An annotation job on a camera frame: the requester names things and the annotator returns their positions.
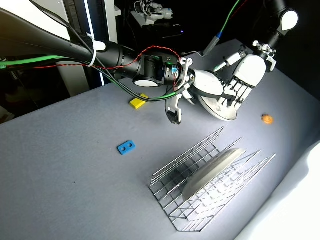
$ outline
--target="yellow sponge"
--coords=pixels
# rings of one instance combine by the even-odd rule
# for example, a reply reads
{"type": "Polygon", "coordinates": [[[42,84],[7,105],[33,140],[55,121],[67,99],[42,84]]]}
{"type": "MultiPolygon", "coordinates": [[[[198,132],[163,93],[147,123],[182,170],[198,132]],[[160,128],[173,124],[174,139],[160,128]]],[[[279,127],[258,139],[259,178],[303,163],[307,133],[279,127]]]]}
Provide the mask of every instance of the yellow sponge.
{"type": "MultiPolygon", "coordinates": [[[[145,98],[148,98],[147,95],[141,93],[140,94],[141,97],[145,97],[145,98]]],[[[131,107],[133,107],[135,110],[137,110],[138,108],[142,107],[146,102],[145,101],[142,101],[138,98],[135,98],[133,99],[131,102],[130,102],[130,105],[131,107]]]]}

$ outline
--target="table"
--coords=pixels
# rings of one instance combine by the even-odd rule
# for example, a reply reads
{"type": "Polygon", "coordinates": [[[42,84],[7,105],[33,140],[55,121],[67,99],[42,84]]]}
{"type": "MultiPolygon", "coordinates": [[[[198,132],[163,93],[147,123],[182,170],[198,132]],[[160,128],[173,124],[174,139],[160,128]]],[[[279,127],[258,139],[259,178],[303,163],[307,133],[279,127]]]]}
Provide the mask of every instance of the table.
{"type": "MultiPolygon", "coordinates": [[[[192,67],[212,69],[240,45],[232,40],[206,58],[193,55],[192,67]]],[[[165,91],[133,88],[148,96],[165,91]]],[[[234,239],[320,129],[320,102],[277,69],[232,122],[182,100],[182,123],[173,125],[163,102],[135,111],[130,100],[109,84],[0,125],[1,239],[234,239]],[[261,121],[264,113],[274,124],[261,121]],[[237,146],[277,156],[203,232],[177,232],[148,188],[151,175],[222,126],[218,148],[243,138],[237,146]],[[120,155],[117,146],[127,140],[136,149],[120,155]]]]}

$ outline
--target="white cable tie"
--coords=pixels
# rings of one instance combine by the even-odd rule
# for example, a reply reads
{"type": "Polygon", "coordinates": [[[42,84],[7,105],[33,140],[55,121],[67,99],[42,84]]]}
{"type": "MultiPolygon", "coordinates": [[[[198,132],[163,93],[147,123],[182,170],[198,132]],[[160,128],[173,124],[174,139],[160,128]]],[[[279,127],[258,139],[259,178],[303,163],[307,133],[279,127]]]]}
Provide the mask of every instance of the white cable tie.
{"type": "Polygon", "coordinates": [[[93,44],[93,56],[92,56],[92,60],[90,62],[90,64],[88,65],[88,67],[92,67],[96,61],[96,58],[97,58],[97,46],[96,46],[96,41],[95,41],[95,37],[92,36],[91,34],[89,33],[86,33],[86,35],[91,38],[92,40],[92,44],[93,44]]]}

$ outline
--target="metal wire rack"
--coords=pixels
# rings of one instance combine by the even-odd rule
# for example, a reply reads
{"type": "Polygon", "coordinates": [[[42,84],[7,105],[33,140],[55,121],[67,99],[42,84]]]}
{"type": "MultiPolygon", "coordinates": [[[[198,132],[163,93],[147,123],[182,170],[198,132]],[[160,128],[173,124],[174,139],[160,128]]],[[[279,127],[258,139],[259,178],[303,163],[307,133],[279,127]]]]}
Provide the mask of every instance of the metal wire rack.
{"type": "MultiPolygon", "coordinates": [[[[244,154],[203,189],[187,201],[182,192],[188,179],[220,151],[214,142],[221,127],[194,147],[168,163],[152,175],[150,190],[180,232],[201,232],[208,223],[231,201],[231,199],[261,171],[276,154],[262,161],[252,161],[261,151],[244,154]]],[[[232,148],[238,139],[224,151],[232,148]]]]}

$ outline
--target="red cable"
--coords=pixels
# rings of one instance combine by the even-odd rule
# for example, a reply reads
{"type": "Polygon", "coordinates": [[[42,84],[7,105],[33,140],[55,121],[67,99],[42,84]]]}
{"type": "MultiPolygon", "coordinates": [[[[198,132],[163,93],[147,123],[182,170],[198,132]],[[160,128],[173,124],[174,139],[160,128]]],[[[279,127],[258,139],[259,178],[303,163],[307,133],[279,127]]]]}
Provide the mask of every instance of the red cable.
{"type": "MultiPolygon", "coordinates": [[[[152,48],[169,50],[169,51],[173,52],[173,53],[179,58],[179,61],[180,61],[180,56],[179,56],[179,54],[176,53],[175,51],[173,51],[172,49],[167,48],[167,47],[164,47],[164,46],[150,46],[150,47],[147,47],[145,50],[143,50],[143,51],[136,57],[136,59],[133,60],[133,62],[131,62],[131,63],[129,63],[129,64],[122,65],[122,66],[115,66],[115,67],[103,67],[103,66],[95,66],[95,67],[100,68],[100,69],[108,69],[108,70],[124,68],[124,67],[130,66],[131,64],[133,64],[133,63],[135,63],[136,61],[138,61],[138,59],[142,56],[142,54],[144,54],[146,51],[148,51],[149,49],[152,49],[152,48]]],[[[35,69],[47,69],[47,68],[53,68],[53,67],[56,67],[56,66],[64,67],[64,66],[88,66],[88,65],[86,65],[86,64],[56,64],[56,65],[50,65],[50,66],[36,66],[36,67],[34,67],[34,68],[35,68],[35,69]]]]}
{"type": "Polygon", "coordinates": [[[245,5],[245,3],[247,2],[248,0],[245,0],[241,6],[232,14],[232,16],[230,17],[230,20],[236,15],[236,13],[243,7],[243,5],[245,5]]]}

